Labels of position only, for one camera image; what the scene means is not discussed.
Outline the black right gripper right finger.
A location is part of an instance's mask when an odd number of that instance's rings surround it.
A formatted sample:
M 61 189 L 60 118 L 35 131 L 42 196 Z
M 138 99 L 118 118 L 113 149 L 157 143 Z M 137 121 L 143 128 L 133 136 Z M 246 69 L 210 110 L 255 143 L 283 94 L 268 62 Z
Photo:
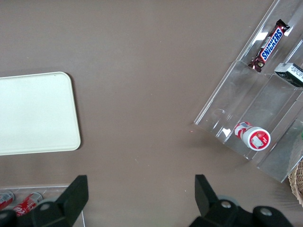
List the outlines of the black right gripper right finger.
M 252 214 L 231 200 L 219 199 L 205 175 L 195 176 L 195 200 L 200 211 L 191 227 L 252 227 Z

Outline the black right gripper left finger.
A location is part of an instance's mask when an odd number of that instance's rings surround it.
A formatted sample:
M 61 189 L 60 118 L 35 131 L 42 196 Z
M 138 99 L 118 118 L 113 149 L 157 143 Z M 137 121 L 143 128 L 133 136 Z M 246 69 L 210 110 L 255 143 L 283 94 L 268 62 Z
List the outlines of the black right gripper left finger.
M 89 199 L 88 178 L 79 175 L 57 198 L 31 211 L 35 227 L 72 227 Z

